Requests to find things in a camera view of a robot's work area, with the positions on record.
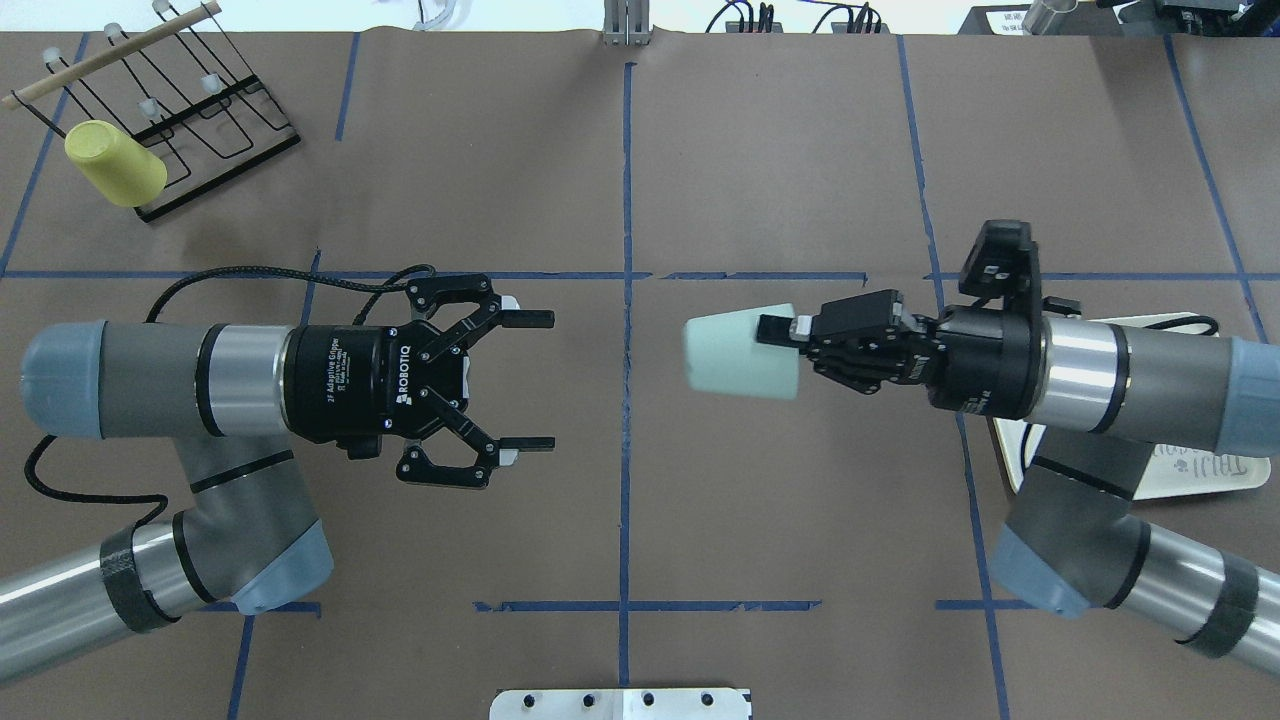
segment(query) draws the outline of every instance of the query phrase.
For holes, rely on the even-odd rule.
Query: robotiq logo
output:
[[[399,379],[397,380],[396,402],[401,405],[413,405],[413,398],[408,396],[408,346],[401,346]]]

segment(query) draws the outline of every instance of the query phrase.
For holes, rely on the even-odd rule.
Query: white bracket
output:
[[[751,691],[657,688],[506,691],[489,720],[751,720]]]
[[[605,45],[649,45],[649,0],[604,0]]]

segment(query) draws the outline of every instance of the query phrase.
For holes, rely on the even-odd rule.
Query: white paper sign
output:
[[[1023,32],[1023,18],[1027,10],[997,10],[987,13],[987,24],[996,35],[1027,35]]]

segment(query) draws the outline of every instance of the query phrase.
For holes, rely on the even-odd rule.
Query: wooden stick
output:
[[[195,10],[187,10],[186,13],[178,15],[177,18],[168,20],[163,24],[159,24],[143,32],[142,35],[134,35],[133,37],[125,40],[124,42],[114,47],[110,47],[108,50],[104,50],[102,53],[99,53],[92,58],[84,58],[83,60],[76,63],[69,68],[63,68],[61,70],[58,70],[56,73],[46,78],[41,78],[28,85],[27,87],[14,92],[13,95],[5,95],[4,97],[0,97],[0,105],[4,105],[10,110],[15,110],[18,108],[22,108],[22,102],[35,102],[40,97],[44,97],[50,92],[61,90],[63,87],[92,73],[93,70],[105,68],[106,65],[110,65],[111,63],[119,60],[120,58],[124,58],[125,55],[131,55],[133,53],[137,53],[138,50],[148,47],[172,35],[178,35],[179,32],[198,23],[200,20],[207,19],[211,15],[216,15],[218,13],[221,12],[223,9],[221,6],[218,5],[218,0],[209,0],[207,3],[201,4],[201,6],[196,8]],[[22,97],[22,102],[18,101],[18,97]]]

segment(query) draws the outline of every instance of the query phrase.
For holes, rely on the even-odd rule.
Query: brown table surface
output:
[[[86,40],[104,44],[0,35],[0,87],[38,77],[45,46],[70,58]],[[1088,316],[1193,310],[1224,334],[1280,337],[1280,45],[236,41],[303,141],[152,224],[108,205],[33,118],[0,118],[0,575],[136,518],[23,483],[42,434],[18,397],[27,342],[55,322],[141,320],[209,266],[492,273],[558,322],[476,348],[470,414],[557,450],[462,492],[401,484],[390,445],[349,462],[300,441],[337,561],[325,585],[293,611],[195,612],[87,655],[0,691],[0,716],[486,717],[499,689],[620,684],[749,688],[768,719],[1275,716],[1262,674],[1123,612],[1028,610],[991,580],[1011,496],[984,420],[808,373],[791,404],[695,395],[680,329],[888,287],[933,314],[961,300],[982,220],[1007,217],[1033,224],[1046,292]],[[40,106],[82,119],[56,96]],[[361,302],[221,279],[165,319],[343,323]],[[374,320],[406,318],[384,301]],[[188,503],[164,439],[63,441],[42,468],[68,489]],[[1277,510],[1275,482],[1139,506],[1271,568]]]

